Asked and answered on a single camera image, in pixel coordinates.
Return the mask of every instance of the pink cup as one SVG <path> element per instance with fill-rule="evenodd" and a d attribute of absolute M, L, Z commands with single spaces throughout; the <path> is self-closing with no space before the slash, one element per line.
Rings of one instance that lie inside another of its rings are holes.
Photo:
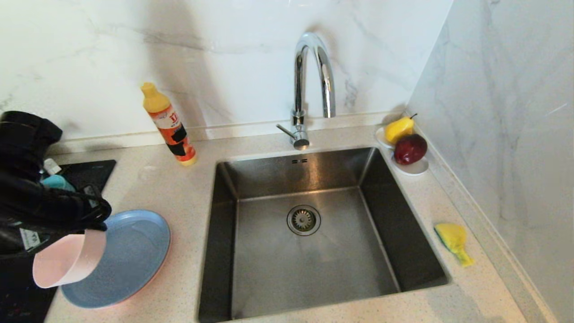
<path fill-rule="evenodd" d="M 69 234 L 35 255 L 34 281 L 45 289 L 78 282 L 96 269 L 105 249 L 105 232 Z"/>

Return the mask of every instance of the sink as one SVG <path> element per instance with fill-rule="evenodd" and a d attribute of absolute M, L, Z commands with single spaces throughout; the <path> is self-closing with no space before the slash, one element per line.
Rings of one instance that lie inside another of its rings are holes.
<path fill-rule="evenodd" d="M 216 166 L 200 322 L 447 282 L 377 148 Z"/>

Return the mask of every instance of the pear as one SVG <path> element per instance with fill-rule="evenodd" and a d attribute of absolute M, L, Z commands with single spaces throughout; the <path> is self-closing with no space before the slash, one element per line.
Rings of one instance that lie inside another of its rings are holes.
<path fill-rule="evenodd" d="M 391 144 L 396 144 L 397 141 L 408 135 L 413 134 L 414 127 L 414 116 L 412 117 L 402 117 L 397 121 L 391 122 L 385 127 L 385 139 Z"/>

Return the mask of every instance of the chrome faucet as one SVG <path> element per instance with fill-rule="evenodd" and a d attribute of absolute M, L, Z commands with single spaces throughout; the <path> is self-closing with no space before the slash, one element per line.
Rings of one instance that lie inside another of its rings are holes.
<path fill-rule="evenodd" d="M 305 126 L 305 110 L 302 108 L 302 83 L 303 83 L 303 58 L 307 49 L 311 49 L 321 79 L 321 91 L 323 92 L 323 117 L 332 118 L 335 116 L 335 83 L 331 62 L 325 51 L 325 45 L 314 33 L 304 33 L 295 50 L 295 105 L 291 111 L 291 131 L 277 124 L 277 127 L 289 135 L 293 147 L 298 150 L 307 149 L 309 137 Z"/>

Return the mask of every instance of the apple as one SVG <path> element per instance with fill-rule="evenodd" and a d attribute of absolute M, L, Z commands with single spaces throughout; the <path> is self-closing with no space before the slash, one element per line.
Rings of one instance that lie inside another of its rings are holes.
<path fill-rule="evenodd" d="M 426 140 L 418 134 L 409 134 L 397 141 L 394 158 L 401 165 L 416 163 L 426 154 Z"/>

